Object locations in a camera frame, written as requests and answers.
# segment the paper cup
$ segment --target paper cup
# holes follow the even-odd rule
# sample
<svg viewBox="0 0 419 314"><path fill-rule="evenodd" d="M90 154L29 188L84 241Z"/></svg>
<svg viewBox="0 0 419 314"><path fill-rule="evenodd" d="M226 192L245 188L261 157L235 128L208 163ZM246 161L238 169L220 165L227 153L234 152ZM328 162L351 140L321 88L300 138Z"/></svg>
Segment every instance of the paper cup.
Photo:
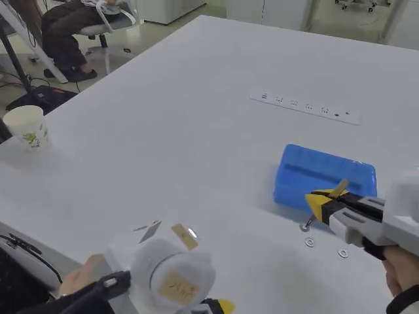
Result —
<svg viewBox="0 0 419 314"><path fill-rule="evenodd" d="M3 117L3 122L28 151L43 150L50 144L42 108L37 106L15 108Z"/></svg>

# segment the blue tray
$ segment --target blue tray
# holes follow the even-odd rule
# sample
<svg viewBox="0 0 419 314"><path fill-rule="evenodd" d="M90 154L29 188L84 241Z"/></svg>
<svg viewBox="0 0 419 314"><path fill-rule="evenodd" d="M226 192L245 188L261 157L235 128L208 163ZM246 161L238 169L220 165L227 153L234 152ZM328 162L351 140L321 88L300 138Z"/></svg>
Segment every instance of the blue tray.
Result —
<svg viewBox="0 0 419 314"><path fill-rule="evenodd" d="M276 174L274 200L311 213L305 194L334 188L343 179L349 180L348 191L361 196L377 196L375 168L372 165L287 145Z"/></svg>

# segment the white table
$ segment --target white table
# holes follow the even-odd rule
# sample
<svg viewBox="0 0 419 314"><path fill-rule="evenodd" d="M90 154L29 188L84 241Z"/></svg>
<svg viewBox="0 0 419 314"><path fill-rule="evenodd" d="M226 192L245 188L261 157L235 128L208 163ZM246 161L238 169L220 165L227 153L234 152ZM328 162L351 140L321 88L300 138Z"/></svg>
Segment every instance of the white table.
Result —
<svg viewBox="0 0 419 314"><path fill-rule="evenodd" d="M272 190L288 143L373 164L380 196L417 166L418 57L201 16L52 112L50 151L0 146L3 227L48 247L63 270L65 257L83 263L120 230L173 218L212 251L211 296L237 313L384 313L380 262L302 233ZM252 101L256 86L360 109L362 125Z"/></svg>

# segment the metal washer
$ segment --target metal washer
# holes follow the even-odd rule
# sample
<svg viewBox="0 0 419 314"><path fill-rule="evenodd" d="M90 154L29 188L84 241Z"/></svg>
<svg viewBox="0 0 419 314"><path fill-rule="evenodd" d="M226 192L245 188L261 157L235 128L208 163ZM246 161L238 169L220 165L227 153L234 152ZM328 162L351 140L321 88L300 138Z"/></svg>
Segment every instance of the metal washer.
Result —
<svg viewBox="0 0 419 314"><path fill-rule="evenodd" d="M302 232L309 232L310 231L310 226L306 227L306 224L300 224L300 230Z"/></svg>
<svg viewBox="0 0 419 314"><path fill-rule="evenodd" d="M312 237L307 237L305 243L308 247L314 247L314 239Z"/></svg>
<svg viewBox="0 0 419 314"><path fill-rule="evenodd" d="M339 250L338 254L341 258L348 258L349 257L349 254L348 254L347 250Z"/></svg>

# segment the human hand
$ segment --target human hand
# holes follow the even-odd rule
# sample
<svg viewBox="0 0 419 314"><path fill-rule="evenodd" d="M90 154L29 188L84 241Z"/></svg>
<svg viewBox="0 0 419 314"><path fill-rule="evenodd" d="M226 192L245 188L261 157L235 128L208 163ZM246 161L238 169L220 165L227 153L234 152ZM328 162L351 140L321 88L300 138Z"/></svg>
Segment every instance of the human hand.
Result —
<svg viewBox="0 0 419 314"><path fill-rule="evenodd" d="M59 296L73 294L93 283L95 280L92 275L92 270L102 258L102 254L92 255L82 268L71 272L65 277L60 287Z"/></svg>
<svg viewBox="0 0 419 314"><path fill-rule="evenodd" d="M419 285L419 257L395 246L386 247L384 256L387 285L393 296Z"/></svg>

